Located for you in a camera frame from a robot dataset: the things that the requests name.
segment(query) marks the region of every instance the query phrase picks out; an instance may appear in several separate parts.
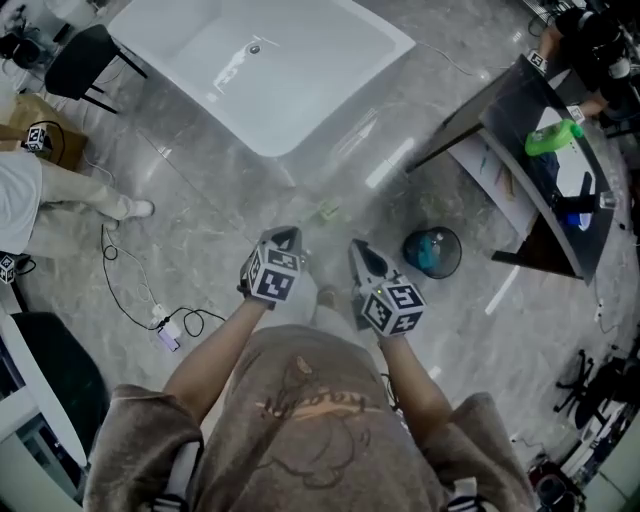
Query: white bathtub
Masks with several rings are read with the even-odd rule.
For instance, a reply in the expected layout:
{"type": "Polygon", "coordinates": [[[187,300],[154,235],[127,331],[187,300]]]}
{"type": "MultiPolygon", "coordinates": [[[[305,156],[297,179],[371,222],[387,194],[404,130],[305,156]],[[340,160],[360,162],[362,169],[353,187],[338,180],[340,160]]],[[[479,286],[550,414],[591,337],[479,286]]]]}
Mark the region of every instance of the white bathtub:
{"type": "Polygon", "coordinates": [[[265,157],[290,153],[415,45],[350,0],[133,0],[109,32],[265,157]]]}

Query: green object on floor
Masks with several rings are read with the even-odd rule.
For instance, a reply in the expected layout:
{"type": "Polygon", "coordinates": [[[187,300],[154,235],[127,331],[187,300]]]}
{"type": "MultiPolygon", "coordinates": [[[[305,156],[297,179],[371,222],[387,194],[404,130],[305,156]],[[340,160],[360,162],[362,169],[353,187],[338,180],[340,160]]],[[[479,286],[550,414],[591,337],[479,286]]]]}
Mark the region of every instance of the green object on floor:
{"type": "Polygon", "coordinates": [[[575,121],[563,119],[527,135],[524,150],[529,156],[552,153],[569,144],[574,137],[584,137],[584,130],[575,121]]]}

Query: shoe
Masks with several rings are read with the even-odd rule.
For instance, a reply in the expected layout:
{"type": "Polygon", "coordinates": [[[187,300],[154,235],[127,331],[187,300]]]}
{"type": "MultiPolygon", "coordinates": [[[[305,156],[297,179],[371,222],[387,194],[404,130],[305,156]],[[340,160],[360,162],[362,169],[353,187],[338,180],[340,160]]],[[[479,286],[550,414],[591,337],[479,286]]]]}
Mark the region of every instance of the shoe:
{"type": "Polygon", "coordinates": [[[133,208],[129,212],[129,217],[151,217],[155,211],[155,206],[151,201],[134,201],[133,208]]]}
{"type": "Polygon", "coordinates": [[[120,226],[120,221],[117,221],[115,219],[106,219],[102,221],[102,226],[107,231],[115,231],[120,226]]]}

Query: black table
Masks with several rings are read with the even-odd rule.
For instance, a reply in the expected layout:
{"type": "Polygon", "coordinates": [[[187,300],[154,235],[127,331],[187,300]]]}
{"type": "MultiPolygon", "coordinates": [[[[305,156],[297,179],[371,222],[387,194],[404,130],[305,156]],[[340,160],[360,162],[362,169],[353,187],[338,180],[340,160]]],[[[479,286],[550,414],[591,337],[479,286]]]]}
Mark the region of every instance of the black table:
{"type": "MultiPolygon", "coordinates": [[[[524,142],[546,108],[563,119],[570,113],[543,76],[520,57],[503,75],[444,121],[427,149],[418,153],[407,172],[416,171],[454,144],[478,133],[520,182],[538,215],[517,253],[496,251],[492,259],[512,265],[584,279],[593,278],[613,220],[613,210],[595,212],[586,230],[560,220],[551,208],[558,193],[555,180],[539,159],[529,157],[524,142]]],[[[595,194],[610,191],[602,167],[585,138],[576,139],[595,181],[595,194]]]]}

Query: brown t-shirt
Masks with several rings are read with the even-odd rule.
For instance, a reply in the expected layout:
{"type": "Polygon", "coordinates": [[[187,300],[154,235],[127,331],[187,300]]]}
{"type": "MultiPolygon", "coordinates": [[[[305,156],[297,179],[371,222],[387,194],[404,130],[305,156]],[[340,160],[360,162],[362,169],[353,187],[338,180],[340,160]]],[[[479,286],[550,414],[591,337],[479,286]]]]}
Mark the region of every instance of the brown t-shirt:
{"type": "MultiPolygon", "coordinates": [[[[201,439],[175,398],[119,387],[92,456],[85,510],[147,510],[178,449],[201,439]]],[[[252,336],[189,502],[193,511],[437,511],[467,477],[498,510],[533,510],[489,395],[469,398],[418,447],[364,349],[291,325],[252,336]]]]}

